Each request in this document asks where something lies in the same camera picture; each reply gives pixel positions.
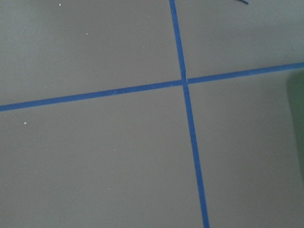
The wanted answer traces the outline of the green plastic tray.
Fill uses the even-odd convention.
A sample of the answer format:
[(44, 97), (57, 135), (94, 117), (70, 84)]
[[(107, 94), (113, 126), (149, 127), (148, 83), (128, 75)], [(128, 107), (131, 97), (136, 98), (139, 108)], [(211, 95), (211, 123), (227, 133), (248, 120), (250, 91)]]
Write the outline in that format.
[(292, 75), (287, 81), (288, 101), (291, 109), (296, 144), (304, 151), (304, 72)]

